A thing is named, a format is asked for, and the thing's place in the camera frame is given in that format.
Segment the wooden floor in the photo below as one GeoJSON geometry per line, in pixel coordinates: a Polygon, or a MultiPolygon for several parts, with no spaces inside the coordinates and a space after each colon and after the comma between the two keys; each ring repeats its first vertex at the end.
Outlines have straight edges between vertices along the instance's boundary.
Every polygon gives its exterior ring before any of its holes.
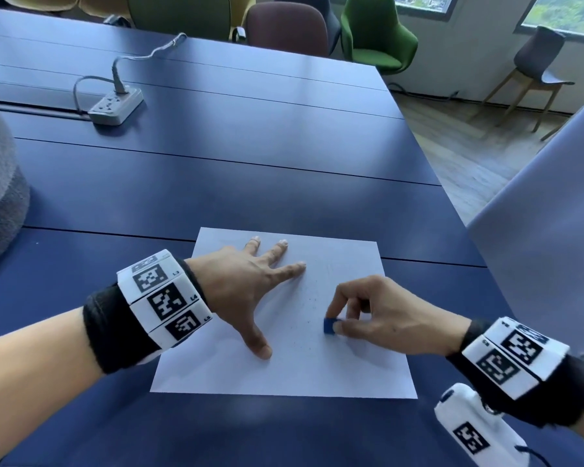
{"type": "Polygon", "coordinates": [[[394,99],[465,224],[532,160],[545,145],[540,139],[567,120],[548,114],[532,133],[538,113],[514,111],[498,127],[504,108],[394,99]]]}

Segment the white paper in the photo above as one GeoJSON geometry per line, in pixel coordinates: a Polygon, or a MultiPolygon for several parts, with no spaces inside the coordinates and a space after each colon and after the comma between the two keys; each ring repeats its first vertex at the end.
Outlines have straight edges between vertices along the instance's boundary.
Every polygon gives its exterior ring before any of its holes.
{"type": "Polygon", "coordinates": [[[276,266],[307,263],[301,277],[269,292],[255,312],[272,358],[258,359],[231,326],[214,317],[163,353],[151,391],[416,399],[405,355],[322,329],[338,283],[383,274],[376,243],[201,228],[193,257],[226,245],[242,249],[256,235],[262,239],[258,255],[288,240],[288,251],[276,266]]]}

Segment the white wall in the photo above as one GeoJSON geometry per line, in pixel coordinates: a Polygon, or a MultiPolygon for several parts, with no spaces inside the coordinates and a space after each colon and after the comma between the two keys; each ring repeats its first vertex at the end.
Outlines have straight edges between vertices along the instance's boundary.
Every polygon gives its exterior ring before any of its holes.
{"type": "MultiPolygon", "coordinates": [[[[482,100],[514,68],[513,57],[528,36],[513,30],[530,1],[458,0],[449,22],[401,15],[420,45],[412,66],[394,79],[415,93],[447,96],[459,90],[461,98],[482,100]]],[[[333,5],[338,15],[342,8],[333,5]]],[[[341,58],[340,49],[333,56],[341,58]]],[[[553,109],[576,112],[584,104],[584,44],[567,41],[551,69],[576,82],[562,87],[553,109]]],[[[492,101],[508,104],[516,94],[511,82],[492,101]]],[[[549,95],[530,92],[521,105],[543,108],[549,95]]]]}

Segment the black cable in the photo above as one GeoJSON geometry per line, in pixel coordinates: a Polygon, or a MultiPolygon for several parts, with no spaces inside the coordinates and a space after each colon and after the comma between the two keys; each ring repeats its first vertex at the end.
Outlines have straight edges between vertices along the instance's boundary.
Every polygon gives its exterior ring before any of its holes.
{"type": "Polygon", "coordinates": [[[545,467],[552,467],[552,464],[550,464],[549,462],[547,462],[547,459],[545,459],[545,457],[543,457],[537,451],[533,451],[528,446],[515,446],[515,449],[517,449],[519,452],[527,452],[529,454],[532,454],[534,457],[536,457],[541,462],[543,462],[543,464],[545,465],[545,467]]]}
{"type": "Polygon", "coordinates": [[[387,89],[389,91],[394,92],[394,93],[401,93],[401,94],[403,94],[405,96],[410,96],[412,98],[423,98],[424,100],[439,101],[439,102],[447,102],[447,101],[450,101],[453,98],[456,98],[456,96],[458,95],[458,92],[459,92],[458,90],[456,90],[456,91],[450,93],[449,97],[447,97],[447,98],[432,98],[432,97],[429,97],[429,96],[426,96],[426,95],[422,95],[422,94],[419,94],[419,93],[411,93],[409,91],[406,91],[405,88],[401,84],[399,84],[399,83],[397,83],[395,81],[389,82],[387,84],[387,89]],[[398,88],[398,91],[392,90],[391,88],[389,88],[390,86],[396,86],[398,88]]]}

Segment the hand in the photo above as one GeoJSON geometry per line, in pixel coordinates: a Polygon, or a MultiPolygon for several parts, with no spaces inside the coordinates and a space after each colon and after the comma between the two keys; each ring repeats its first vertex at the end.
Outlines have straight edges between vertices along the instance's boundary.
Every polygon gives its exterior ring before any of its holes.
{"type": "Polygon", "coordinates": [[[232,246],[186,263],[203,289],[208,307],[220,319],[236,329],[245,344],[260,359],[269,359],[273,350],[255,325],[253,312],[262,297],[281,282],[305,271],[305,262],[271,268],[288,249],[288,242],[279,241],[269,251],[256,257],[260,238],[254,237],[242,251],[232,246]]]}
{"type": "Polygon", "coordinates": [[[339,284],[326,317],[337,317],[344,305],[346,319],[333,325],[336,334],[365,339],[399,353],[458,352],[471,322],[380,275],[339,284]],[[371,313],[372,319],[359,321],[361,313],[371,313]]]}

